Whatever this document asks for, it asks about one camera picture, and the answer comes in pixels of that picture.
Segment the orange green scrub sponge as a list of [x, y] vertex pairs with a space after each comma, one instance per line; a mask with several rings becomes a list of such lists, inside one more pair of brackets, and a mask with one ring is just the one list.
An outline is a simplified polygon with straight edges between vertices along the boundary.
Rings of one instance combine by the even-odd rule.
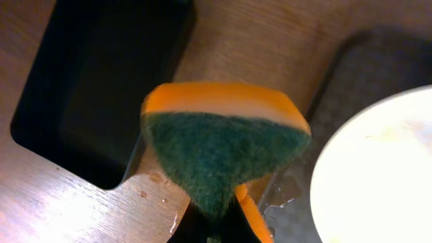
[[251, 84], [162, 84], [144, 99], [142, 133], [165, 175], [221, 242], [221, 220], [237, 199], [261, 242], [272, 235], [247, 183], [288, 165], [311, 141], [311, 129], [284, 93]]

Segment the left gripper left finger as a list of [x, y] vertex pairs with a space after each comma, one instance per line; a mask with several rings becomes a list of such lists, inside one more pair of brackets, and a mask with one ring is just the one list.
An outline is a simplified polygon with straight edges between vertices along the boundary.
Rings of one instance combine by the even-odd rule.
[[199, 208], [190, 202], [179, 225], [167, 243], [207, 243], [209, 223]]

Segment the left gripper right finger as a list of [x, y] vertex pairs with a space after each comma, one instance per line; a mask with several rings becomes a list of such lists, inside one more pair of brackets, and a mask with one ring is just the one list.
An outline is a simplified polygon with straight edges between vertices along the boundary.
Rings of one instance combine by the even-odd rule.
[[261, 243], [236, 198], [221, 220], [221, 243]]

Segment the white plate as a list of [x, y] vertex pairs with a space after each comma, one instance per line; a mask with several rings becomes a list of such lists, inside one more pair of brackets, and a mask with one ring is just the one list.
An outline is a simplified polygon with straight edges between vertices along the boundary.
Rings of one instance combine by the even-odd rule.
[[349, 119], [317, 159], [310, 205], [323, 242], [430, 242], [431, 87]]

